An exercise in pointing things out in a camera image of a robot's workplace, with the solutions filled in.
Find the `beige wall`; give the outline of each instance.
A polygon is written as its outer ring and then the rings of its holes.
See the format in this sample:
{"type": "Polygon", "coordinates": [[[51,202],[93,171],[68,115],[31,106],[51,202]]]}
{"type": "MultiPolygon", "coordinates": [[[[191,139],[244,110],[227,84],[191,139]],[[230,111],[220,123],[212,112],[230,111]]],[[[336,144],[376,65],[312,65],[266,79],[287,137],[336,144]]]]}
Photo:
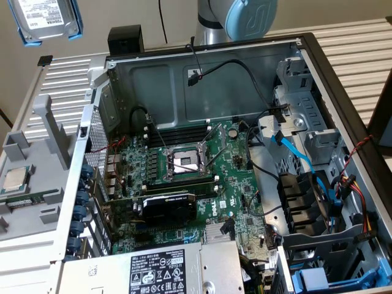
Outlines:
{"type": "MultiPolygon", "coordinates": [[[[78,3],[85,24],[82,39],[47,40],[39,48],[25,48],[7,1],[0,1],[0,107],[12,121],[25,97],[39,56],[105,52],[108,32],[114,26],[141,24],[147,47],[164,42],[157,0],[78,0],[78,3]]],[[[195,34],[197,0],[162,0],[162,10],[169,42],[182,42],[195,34]]],[[[388,15],[392,15],[392,0],[279,0],[272,29],[370,20],[388,15]]],[[[0,142],[7,131],[7,125],[0,120],[0,142]]]]}

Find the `warning label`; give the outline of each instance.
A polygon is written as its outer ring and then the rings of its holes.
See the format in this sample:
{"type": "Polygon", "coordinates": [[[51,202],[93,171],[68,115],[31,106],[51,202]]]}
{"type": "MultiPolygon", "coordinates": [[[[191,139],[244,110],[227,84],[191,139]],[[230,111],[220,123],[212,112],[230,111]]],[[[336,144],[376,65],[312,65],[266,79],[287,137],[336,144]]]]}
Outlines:
{"type": "Polygon", "coordinates": [[[134,256],[129,294],[185,294],[185,250],[134,256]]]}

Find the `cpu socket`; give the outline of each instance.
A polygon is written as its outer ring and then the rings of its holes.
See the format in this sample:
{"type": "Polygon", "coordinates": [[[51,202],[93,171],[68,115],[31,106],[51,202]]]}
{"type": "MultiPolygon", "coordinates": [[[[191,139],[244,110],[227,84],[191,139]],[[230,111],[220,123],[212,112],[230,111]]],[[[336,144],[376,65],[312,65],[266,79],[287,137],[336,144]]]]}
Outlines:
{"type": "Polygon", "coordinates": [[[171,181],[174,176],[188,173],[205,174],[206,145],[193,144],[186,147],[174,147],[167,150],[166,179],[171,181]]]}

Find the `hard drive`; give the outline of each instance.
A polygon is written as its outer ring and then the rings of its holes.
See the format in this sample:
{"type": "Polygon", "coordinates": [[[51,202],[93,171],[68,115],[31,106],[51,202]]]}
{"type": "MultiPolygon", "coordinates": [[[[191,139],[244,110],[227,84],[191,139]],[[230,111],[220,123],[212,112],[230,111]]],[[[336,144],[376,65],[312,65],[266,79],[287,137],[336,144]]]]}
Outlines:
{"type": "Polygon", "coordinates": [[[76,0],[8,0],[25,46],[45,39],[82,36],[83,23],[76,0]]]}

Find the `barcode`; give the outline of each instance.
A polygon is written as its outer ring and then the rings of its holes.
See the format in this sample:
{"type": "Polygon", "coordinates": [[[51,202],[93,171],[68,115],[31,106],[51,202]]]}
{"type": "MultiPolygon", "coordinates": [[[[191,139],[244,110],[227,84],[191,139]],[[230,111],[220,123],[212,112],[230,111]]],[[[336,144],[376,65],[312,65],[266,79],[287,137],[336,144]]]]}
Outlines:
{"type": "Polygon", "coordinates": [[[49,11],[48,12],[48,16],[50,16],[50,17],[59,17],[60,16],[60,13],[58,12],[58,11],[49,11]]]}
{"type": "Polygon", "coordinates": [[[41,13],[32,13],[32,14],[27,14],[27,18],[39,18],[43,17],[41,13]]]}
{"type": "Polygon", "coordinates": [[[48,25],[52,25],[53,23],[61,23],[61,20],[59,18],[47,18],[47,23],[48,25]]]}

